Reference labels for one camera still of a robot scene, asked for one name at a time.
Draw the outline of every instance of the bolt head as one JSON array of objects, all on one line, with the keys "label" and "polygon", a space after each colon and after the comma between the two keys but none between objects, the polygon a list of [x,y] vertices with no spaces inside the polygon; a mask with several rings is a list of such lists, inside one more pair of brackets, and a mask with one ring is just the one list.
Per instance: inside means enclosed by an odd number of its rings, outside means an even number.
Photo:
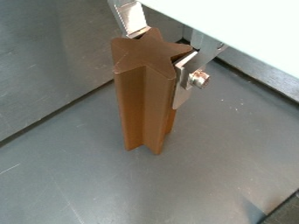
[{"label": "bolt head", "polygon": [[191,84],[197,88],[205,88],[211,80],[209,75],[205,74],[201,70],[197,70],[191,73],[189,78]]}]

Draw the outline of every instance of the screw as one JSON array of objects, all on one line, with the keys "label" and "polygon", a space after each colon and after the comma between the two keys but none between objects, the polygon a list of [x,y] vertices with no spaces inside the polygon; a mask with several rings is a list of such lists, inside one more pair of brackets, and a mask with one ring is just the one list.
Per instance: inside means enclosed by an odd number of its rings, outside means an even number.
[{"label": "screw", "polygon": [[209,80],[211,77],[201,70],[196,70],[189,74],[189,83],[197,88],[205,88]]},{"label": "screw", "polygon": [[217,50],[220,50],[220,48],[224,46],[224,43],[219,42],[217,44]]}]

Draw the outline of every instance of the metal bracket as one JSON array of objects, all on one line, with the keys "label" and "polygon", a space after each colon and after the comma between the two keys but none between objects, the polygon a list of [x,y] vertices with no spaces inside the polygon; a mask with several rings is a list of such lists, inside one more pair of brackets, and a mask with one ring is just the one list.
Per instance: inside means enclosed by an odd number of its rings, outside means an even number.
[{"label": "metal bracket", "polygon": [[145,23],[143,6],[135,0],[107,0],[123,37],[129,39],[144,34],[151,27]]},{"label": "metal bracket", "polygon": [[191,46],[195,51],[173,63],[177,75],[172,99],[173,109],[177,109],[189,99],[193,86],[197,88],[207,86],[211,77],[203,72],[204,67],[228,47],[215,38],[195,30],[191,35]]}]

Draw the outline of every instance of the white surface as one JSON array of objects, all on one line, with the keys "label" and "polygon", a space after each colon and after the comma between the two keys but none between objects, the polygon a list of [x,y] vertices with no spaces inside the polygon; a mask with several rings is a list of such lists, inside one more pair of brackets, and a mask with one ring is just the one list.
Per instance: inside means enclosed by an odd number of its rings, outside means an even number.
[{"label": "white surface", "polygon": [[139,2],[299,78],[297,1]]}]

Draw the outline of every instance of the wooden star prism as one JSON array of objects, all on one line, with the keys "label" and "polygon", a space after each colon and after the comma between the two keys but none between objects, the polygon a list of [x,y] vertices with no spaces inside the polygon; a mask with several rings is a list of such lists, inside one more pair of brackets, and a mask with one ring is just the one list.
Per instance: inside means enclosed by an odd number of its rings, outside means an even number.
[{"label": "wooden star prism", "polygon": [[145,145],[160,154],[176,112],[173,62],[192,47],[164,42],[159,30],[151,28],[140,39],[112,39],[111,49],[125,149]]}]

